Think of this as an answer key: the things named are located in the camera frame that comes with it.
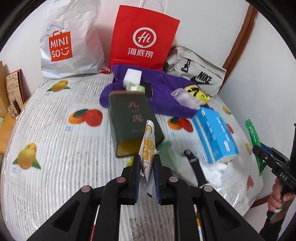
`blue box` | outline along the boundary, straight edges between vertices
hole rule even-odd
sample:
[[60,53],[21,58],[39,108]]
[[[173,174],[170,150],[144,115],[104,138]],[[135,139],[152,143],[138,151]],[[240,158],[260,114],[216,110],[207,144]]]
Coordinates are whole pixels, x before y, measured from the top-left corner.
[[221,115],[213,109],[201,107],[193,117],[208,162],[229,162],[238,149]]

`bed sheet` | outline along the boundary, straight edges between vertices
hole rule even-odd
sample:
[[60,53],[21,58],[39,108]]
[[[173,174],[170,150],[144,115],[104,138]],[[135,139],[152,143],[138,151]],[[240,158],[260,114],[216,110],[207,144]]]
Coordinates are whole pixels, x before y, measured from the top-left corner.
[[[105,185],[120,176],[130,161],[115,157],[108,110],[99,104],[100,93],[112,80],[113,74],[102,73],[66,78],[55,87],[60,80],[43,80],[21,112],[5,152],[0,183],[2,215],[16,241],[27,240],[82,186]],[[209,106],[231,126],[239,150],[222,174],[222,185],[213,187],[244,215],[262,188],[262,179],[233,115],[218,96]],[[79,110],[101,113],[101,123],[91,119],[77,123],[79,118],[73,114]],[[173,130],[168,126],[172,117],[156,117],[176,154],[190,149],[205,162],[196,131]],[[28,149],[35,150],[36,161],[28,167],[16,159],[30,143],[35,144]],[[137,204],[121,208],[119,240],[173,240],[173,224],[173,207],[159,206],[140,186]]]

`finger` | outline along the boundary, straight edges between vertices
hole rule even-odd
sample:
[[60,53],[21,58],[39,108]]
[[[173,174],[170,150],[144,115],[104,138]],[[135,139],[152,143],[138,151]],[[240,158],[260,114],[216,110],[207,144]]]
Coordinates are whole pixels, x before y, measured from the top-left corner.
[[281,201],[282,201],[280,188],[281,188],[281,185],[280,185],[280,184],[277,184],[277,183],[275,183],[275,184],[272,186],[272,194],[273,194],[273,197],[274,197],[278,202],[281,202]]
[[281,184],[281,180],[277,177],[277,178],[275,179],[274,183],[280,185],[280,184]]
[[286,201],[293,199],[294,197],[295,197],[295,195],[293,192],[288,192],[283,196],[283,200],[286,202]]
[[276,208],[274,206],[272,206],[269,202],[268,202],[268,209],[272,212],[276,211]]
[[270,196],[268,203],[276,209],[281,207],[281,203],[278,202],[272,195]]

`purple cloth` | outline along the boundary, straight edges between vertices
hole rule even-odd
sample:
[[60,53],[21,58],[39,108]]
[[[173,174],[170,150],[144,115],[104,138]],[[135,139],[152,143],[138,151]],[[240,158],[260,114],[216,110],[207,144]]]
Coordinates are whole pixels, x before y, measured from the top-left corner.
[[189,85],[195,85],[194,82],[186,80],[182,77],[169,75],[160,70],[151,70],[139,66],[117,64],[111,67],[114,74],[114,81],[107,85],[100,96],[100,104],[103,107],[109,105],[109,93],[114,90],[125,90],[123,87],[123,79],[127,69],[137,69],[142,71],[141,82],[151,84],[153,98],[148,102],[154,113],[176,116],[179,118],[192,118],[196,110],[181,106],[171,93],[178,88],[184,88]]

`orange slice print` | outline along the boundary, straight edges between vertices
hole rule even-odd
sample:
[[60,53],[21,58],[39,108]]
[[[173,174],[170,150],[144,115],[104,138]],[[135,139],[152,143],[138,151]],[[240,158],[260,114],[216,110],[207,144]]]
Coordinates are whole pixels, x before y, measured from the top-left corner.
[[146,131],[150,131],[150,133],[152,134],[152,127],[151,127],[151,125],[147,125]]
[[143,161],[151,163],[153,161],[154,156],[154,143],[151,138],[146,137],[144,140],[144,148],[143,148]]

